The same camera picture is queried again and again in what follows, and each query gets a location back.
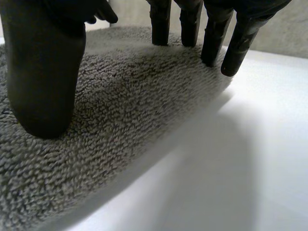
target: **robotic hand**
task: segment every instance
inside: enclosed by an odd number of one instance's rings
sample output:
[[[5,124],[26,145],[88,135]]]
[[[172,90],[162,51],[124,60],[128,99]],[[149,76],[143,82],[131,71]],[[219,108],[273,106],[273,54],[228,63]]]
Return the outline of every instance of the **robotic hand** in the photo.
[[[151,5],[152,42],[167,45],[171,0],[147,0]],[[259,29],[291,0],[204,0],[208,15],[201,59],[214,66],[233,10],[237,24],[221,66],[222,74],[234,76],[239,70]],[[175,0],[181,8],[182,43],[195,46],[198,36],[203,0]]]

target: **background wall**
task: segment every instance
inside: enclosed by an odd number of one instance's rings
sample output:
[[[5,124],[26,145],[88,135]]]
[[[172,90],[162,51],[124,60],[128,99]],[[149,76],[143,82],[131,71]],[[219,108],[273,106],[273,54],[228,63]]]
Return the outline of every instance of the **background wall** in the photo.
[[[143,25],[150,26],[150,6],[145,0],[111,0],[119,22],[115,26]],[[180,9],[172,3],[171,31],[180,31]],[[235,15],[230,24],[225,45],[228,45],[235,26]],[[204,36],[207,23],[205,9],[199,36]],[[308,0],[293,0],[278,12],[260,30],[251,49],[308,58]]]

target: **towel fabric texture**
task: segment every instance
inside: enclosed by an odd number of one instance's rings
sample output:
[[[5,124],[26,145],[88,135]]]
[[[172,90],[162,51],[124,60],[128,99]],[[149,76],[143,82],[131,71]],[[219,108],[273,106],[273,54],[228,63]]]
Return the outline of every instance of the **towel fabric texture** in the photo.
[[[206,67],[202,43],[185,48],[177,34],[167,47],[153,46],[147,27],[87,37],[73,121],[56,140],[35,138],[16,121],[0,47],[1,231],[37,230],[78,206],[231,81],[220,74],[221,58]]]

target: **white table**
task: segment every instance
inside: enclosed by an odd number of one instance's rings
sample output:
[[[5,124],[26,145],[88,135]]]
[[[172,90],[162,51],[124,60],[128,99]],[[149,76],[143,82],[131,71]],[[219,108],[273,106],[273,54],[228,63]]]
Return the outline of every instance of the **white table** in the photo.
[[[44,231],[307,231],[308,60],[250,51],[230,87]]]

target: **black robotic finger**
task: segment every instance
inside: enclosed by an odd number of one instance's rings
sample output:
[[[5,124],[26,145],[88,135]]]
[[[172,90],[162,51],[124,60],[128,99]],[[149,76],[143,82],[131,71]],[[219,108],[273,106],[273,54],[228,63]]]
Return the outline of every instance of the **black robotic finger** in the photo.
[[[218,7],[205,2],[208,22],[201,53],[202,62],[214,66],[232,18],[233,8]]]
[[[222,74],[232,77],[238,72],[259,29],[290,1],[236,1],[234,8],[237,11],[237,23],[221,66]]]
[[[169,38],[171,0],[149,0],[152,44],[166,46]]]
[[[87,21],[87,23],[89,23],[89,24],[95,24],[96,23],[96,18],[93,16],[92,18],[90,18],[88,21]]]
[[[203,0],[175,0],[180,6],[182,44],[194,47],[197,43]]]
[[[237,13],[237,23],[221,66],[222,74],[232,77],[238,72],[259,29],[270,18],[254,19]]]
[[[118,17],[113,11],[107,0],[101,0],[100,6],[98,7],[96,16],[100,20],[106,20],[109,23],[117,23]]]

